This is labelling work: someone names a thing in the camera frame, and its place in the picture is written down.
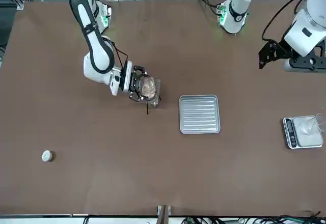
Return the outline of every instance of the silver baking tray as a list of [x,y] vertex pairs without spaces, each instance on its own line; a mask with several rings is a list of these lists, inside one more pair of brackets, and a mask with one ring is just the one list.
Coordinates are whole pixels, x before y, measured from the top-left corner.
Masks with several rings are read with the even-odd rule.
[[182,95],[179,99],[183,134],[219,133],[219,101],[215,95]]

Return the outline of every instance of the white bottle cap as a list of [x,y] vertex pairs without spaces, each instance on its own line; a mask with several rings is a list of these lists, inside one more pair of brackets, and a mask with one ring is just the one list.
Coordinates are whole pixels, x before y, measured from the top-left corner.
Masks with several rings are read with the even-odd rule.
[[45,150],[42,154],[42,160],[44,162],[49,162],[52,160],[52,153],[49,150]]

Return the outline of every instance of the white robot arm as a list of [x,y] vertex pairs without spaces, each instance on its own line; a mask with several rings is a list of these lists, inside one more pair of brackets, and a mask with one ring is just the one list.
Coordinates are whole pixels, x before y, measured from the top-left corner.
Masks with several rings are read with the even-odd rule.
[[251,0],[226,0],[218,6],[218,22],[228,33],[238,33],[246,21]]
[[[307,0],[292,25],[277,43],[268,40],[259,52],[259,68],[278,59],[287,59],[289,72],[326,72],[326,0]],[[314,48],[320,48],[317,55]]]
[[108,37],[101,35],[108,27],[111,9],[95,0],[68,2],[89,48],[84,57],[85,77],[108,85],[113,95],[117,95],[120,88],[124,92],[130,92],[129,98],[134,101],[152,99],[156,93],[155,87],[151,93],[142,92],[143,85],[147,85],[146,81],[151,81],[143,67],[132,66],[132,62],[128,60],[121,68],[115,66],[114,49],[117,52],[118,49]]

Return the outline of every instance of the kitchen scale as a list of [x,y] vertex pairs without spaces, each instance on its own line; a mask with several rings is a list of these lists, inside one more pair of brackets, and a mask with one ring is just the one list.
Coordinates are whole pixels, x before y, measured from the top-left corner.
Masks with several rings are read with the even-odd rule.
[[320,148],[323,145],[323,138],[317,126],[317,121],[310,125],[310,133],[304,130],[304,123],[313,120],[315,116],[301,116],[284,118],[283,126],[285,130],[288,147],[291,149]]

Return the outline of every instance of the brown table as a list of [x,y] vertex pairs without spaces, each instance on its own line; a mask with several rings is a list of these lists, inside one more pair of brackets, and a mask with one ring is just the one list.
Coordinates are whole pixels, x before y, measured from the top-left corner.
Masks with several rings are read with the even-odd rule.
[[[150,115],[83,76],[88,50],[67,4],[27,3],[0,70],[0,213],[325,213],[326,148],[287,149],[281,120],[322,112],[326,75],[258,69],[261,32],[284,3],[253,1],[237,36],[196,1],[113,4],[106,34],[162,79]],[[292,9],[268,36],[280,39]],[[219,134],[180,133],[183,94],[218,96]]]

